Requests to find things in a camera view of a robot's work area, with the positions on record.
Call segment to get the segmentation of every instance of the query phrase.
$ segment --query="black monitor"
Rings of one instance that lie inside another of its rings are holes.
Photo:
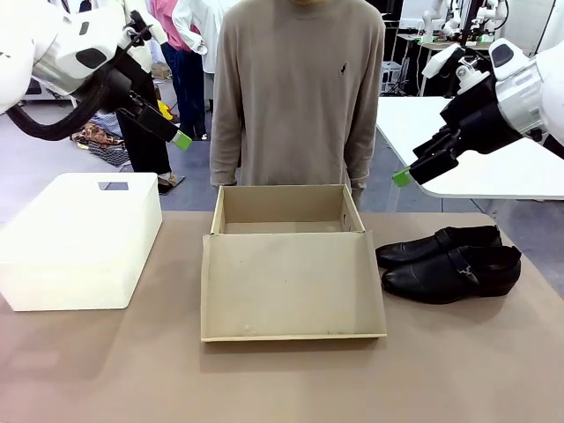
[[[384,16],[384,19],[399,20],[402,16],[404,0],[367,0]]]

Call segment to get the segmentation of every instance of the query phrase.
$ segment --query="green tape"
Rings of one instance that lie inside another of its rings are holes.
[[[409,185],[412,183],[412,178],[409,175],[409,167],[406,167],[404,170],[400,170],[396,174],[393,174],[391,179],[398,187],[404,187],[405,185]]]
[[[180,131],[178,131],[175,138],[173,144],[183,151],[188,150],[188,147],[192,144],[192,138]]]

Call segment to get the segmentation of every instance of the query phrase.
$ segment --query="beige sweater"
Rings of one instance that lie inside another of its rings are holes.
[[[243,0],[219,37],[211,183],[350,183],[374,154],[385,25],[365,0]]]

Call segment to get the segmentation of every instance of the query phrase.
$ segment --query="white plastic bin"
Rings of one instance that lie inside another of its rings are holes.
[[[62,174],[0,232],[0,293],[15,311],[126,308],[161,222],[156,174]]]

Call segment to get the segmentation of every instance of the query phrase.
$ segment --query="blue jeans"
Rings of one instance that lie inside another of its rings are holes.
[[[189,137],[205,134],[204,70],[202,57],[194,52],[162,45],[162,53],[173,74],[181,131]]]

